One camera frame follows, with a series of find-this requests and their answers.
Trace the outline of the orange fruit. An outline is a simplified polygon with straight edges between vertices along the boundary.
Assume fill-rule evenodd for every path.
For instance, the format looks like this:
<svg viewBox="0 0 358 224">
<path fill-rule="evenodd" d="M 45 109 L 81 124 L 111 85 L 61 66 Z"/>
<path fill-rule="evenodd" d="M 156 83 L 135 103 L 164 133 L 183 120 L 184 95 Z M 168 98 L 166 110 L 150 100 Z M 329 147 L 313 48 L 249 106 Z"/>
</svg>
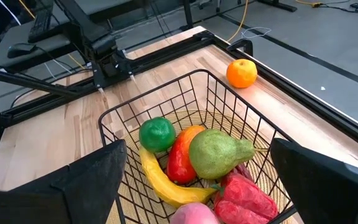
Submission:
<svg viewBox="0 0 358 224">
<path fill-rule="evenodd" d="M 235 88 L 247 88 L 257 79 L 256 64 L 247 59 L 237 59 L 231 62 L 226 70 L 228 82 Z"/>
</svg>

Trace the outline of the yellow banana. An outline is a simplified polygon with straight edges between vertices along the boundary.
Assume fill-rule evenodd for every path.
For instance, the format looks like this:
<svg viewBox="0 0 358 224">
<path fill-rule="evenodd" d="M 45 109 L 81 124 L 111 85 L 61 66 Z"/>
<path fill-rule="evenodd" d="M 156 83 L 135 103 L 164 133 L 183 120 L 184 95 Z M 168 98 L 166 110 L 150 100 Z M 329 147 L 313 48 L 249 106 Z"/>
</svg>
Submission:
<svg viewBox="0 0 358 224">
<path fill-rule="evenodd" d="M 156 156 L 144 147 L 139 148 L 139 157 L 155 194 L 175 208 L 193 202 L 207 203 L 217 191 L 213 188 L 181 187 L 174 184 L 161 169 Z"/>
</svg>

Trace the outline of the black computer mouse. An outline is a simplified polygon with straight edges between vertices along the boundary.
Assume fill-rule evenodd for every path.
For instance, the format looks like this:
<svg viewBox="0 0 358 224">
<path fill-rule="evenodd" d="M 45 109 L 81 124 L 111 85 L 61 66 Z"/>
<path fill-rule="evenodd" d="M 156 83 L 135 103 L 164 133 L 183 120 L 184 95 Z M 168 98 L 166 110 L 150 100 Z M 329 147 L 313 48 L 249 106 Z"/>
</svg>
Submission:
<svg viewBox="0 0 358 224">
<path fill-rule="evenodd" d="M 28 43 L 17 43 L 8 48 L 7 57 L 8 58 L 16 58 L 22 55 L 31 54 L 36 50 L 36 45 L 28 44 Z"/>
</svg>

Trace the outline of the black frame bracket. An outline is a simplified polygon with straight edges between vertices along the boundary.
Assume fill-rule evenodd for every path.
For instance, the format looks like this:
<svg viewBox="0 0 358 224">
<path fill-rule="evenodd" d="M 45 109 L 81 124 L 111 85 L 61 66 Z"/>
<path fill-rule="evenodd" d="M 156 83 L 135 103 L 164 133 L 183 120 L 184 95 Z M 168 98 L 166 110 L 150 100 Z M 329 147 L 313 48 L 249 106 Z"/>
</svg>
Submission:
<svg viewBox="0 0 358 224">
<path fill-rule="evenodd" d="M 241 38 L 241 39 L 235 41 L 234 43 L 232 43 L 231 45 L 226 47 L 226 50 L 233 51 L 233 50 L 236 50 L 239 48 L 242 48 L 243 51 L 245 53 L 247 53 L 248 55 L 253 56 L 253 53 L 254 53 L 253 43 L 251 40 L 246 39 L 246 38 Z"/>
</svg>

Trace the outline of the green lime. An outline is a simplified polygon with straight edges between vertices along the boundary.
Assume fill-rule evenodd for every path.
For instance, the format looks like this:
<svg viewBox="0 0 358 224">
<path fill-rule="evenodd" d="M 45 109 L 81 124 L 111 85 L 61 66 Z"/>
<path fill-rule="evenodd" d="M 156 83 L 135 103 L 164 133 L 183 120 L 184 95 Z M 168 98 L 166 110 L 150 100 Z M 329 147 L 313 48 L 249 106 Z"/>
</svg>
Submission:
<svg viewBox="0 0 358 224">
<path fill-rule="evenodd" d="M 173 124 L 163 117 L 149 119 L 139 129 L 140 144 L 152 153 L 167 151 L 175 142 L 175 137 Z"/>
</svg>

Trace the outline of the pink peach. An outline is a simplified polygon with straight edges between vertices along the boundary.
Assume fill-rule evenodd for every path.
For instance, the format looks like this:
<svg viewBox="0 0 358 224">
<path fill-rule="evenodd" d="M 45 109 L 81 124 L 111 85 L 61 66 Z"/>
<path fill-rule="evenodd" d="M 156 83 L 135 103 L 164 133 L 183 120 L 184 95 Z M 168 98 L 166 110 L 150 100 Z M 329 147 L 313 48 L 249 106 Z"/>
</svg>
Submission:
<svg viewBox="0 0 358 224">
<path fill-rule="evenodd" d="M 171 216 L 169 224 L 220 224 L 215 213 L 203 203 L 182 205 Z"/>
</svg>

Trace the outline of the round woven tan placemat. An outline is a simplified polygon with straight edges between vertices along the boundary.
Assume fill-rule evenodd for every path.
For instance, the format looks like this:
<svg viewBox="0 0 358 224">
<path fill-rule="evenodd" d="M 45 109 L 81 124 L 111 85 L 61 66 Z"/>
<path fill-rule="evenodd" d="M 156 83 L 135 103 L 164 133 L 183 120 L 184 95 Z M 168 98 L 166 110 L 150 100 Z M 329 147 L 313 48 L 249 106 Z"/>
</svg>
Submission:
<svg viewBox="0 0 358 224">
<path fill-rule="evenodd" d="M 101 139 L 105 144 L 123 139 L 127 146 L 127 161 L 118 198 L 106 224 L 169 224 L 175 213 L 173 206 L 157 196 L 142 169 L 139 128 L 150 115 L 146 113 L 124 119 L 117 111 L 112 111 L 104 115 L 99 123 Z M 191 125 L 201 125 L 224 131 L 236 139 L 253 142 L 258 152 L 245 166 L 256 185 L 269 195 L 278 207 L 279 216 L 273 224 L 301 224 L 269 153 L 272 140 L 288 140 L 287 134 L 255 113 L 240 118 L 236 114 L 223 115 L 219 110 L 178 110 L 169 112 L 164 117 L 172 122 L 177 133 Z"/>
</svg>

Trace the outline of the black keyboard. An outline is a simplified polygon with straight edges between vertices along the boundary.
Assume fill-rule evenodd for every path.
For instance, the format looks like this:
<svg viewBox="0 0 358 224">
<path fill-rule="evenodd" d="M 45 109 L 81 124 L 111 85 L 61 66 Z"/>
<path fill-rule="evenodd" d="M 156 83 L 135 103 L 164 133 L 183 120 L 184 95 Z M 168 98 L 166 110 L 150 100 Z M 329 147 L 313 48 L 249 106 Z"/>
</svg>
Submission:
<svg viewBox="0 0 358 224">
<path fill-rule="evenodd" d="M 37 13 L 33 25 L 29 31 L 28 42 L 33 44 L 41 40 L 47 39 L 55 35 L 55 31 L 50 25 L 52 14 L 52 7 L 46 6 L 42 0 L 36 0 L 40 6 L 41 11 Z"/>
</svg>

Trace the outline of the black stand post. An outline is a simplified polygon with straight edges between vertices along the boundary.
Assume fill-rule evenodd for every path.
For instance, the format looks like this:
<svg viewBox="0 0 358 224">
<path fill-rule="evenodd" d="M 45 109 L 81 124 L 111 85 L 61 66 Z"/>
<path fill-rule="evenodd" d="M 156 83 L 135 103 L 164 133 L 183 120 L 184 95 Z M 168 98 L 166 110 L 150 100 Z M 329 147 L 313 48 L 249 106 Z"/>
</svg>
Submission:
<svg viewBox="0 0 358 224">
<path fill-rule="evenodd" d="M 190 0 L 183 0 L 183 8 L 184 8 L 185 19 L 186 19 L 185 29 L 192 29 L 193 28 L 193 18 L 191 15 Z"/>
</svg>

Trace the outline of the red orange mango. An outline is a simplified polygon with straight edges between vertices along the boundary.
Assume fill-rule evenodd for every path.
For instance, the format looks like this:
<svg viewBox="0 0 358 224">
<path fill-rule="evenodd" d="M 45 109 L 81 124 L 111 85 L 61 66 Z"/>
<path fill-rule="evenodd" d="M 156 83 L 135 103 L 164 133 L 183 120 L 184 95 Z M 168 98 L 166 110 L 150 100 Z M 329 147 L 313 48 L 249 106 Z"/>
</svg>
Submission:
<svg viewBox="0 0 358 224">
<path fill-rule="evenodd" d="M 166 175 L 175 184 L 185 185 L 196 178 L 189 158 L 189 146 L 193 138 L 204 131 L 203 126 L 190 126 L 176 138 L 169 152 Z"/>
</svg>

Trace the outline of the red bell pepper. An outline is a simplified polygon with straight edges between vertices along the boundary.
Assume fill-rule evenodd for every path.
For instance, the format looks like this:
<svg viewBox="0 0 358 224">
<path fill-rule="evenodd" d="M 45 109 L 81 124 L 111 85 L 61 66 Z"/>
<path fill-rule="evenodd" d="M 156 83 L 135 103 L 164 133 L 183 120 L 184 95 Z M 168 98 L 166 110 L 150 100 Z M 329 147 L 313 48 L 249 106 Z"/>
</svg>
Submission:
<svg viewBox="0 0 358 224">
<path fill-rule="evenodd" d="M 225 224 L 267 224 L 278 215 L 276 203 L 243 175 L 229 173 L 217 189 L 214 212 Z"/>
</svg>

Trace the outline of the black stand foot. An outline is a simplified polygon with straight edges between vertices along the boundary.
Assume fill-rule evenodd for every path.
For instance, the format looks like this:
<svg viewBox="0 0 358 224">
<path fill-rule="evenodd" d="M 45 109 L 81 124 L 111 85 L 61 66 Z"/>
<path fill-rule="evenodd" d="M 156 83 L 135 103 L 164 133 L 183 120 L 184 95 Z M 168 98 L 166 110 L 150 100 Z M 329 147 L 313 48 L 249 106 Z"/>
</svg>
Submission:
<svg viewBox="0 0 358 224">
<path fill-rule="evenodd" d="M 273 6 L 273 7 L 279 8 L 279 9 L 283 9 L 283 10 L 286 10 L 289 12 L 295 12 L 297 10 L 296 7 L 281 3 L 279 0 L 257 0 L 257 2 L 266 4 L 269 6 Z"/>
</svg>

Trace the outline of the black desk support beam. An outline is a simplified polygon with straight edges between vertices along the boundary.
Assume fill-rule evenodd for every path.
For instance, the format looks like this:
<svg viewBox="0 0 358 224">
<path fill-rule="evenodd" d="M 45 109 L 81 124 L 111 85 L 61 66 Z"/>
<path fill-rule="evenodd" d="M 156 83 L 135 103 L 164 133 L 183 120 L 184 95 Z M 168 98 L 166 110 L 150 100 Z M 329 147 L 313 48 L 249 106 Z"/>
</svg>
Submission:
<svg viewBox="0 0 358 224">
<path fill-rule="evenodd" d="M 44 81 L 36 81 L 28 77 L 21 77 L 7 72 L 0 72 L 0 82 L 10 83 L 13 85 L 19 85 L 36 90 L 42 90 L 48 93 L 61 95 L 61 96 L 75 95 L 75 92 L 71 91 L 67 87 L 56 86 Z"/>
</svg>

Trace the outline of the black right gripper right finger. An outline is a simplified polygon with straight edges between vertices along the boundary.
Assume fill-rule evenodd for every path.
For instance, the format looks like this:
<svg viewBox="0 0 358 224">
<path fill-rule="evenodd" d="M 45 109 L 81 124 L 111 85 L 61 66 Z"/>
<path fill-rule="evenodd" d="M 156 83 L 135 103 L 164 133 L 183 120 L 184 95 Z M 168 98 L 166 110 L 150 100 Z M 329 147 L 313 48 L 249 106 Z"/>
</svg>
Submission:
<svg viewBox="0 0 358 224">
<path fill-rule="evenodd" d="M 270 154 L 304 224 L 358 224 L 358 167 L 279 138 Z"/>
</svg>

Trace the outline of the green apple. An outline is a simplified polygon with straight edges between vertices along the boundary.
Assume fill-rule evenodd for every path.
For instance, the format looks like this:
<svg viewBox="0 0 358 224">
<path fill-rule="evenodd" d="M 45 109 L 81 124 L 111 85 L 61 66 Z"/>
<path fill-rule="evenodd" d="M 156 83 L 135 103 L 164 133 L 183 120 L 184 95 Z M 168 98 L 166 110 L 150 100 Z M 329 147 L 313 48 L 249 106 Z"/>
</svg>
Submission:
<svg viewBox="0 0 358 224">
<path fill-rule="evenodd" d="M 266 148 L 254 147 L 248 139 L 236 139 L 223 131 L 206 129 L 191 140 L 188 153 L 199 178 L 219 179 L 251 160 L 256 152 L 266 151 Z"/>
</svg>

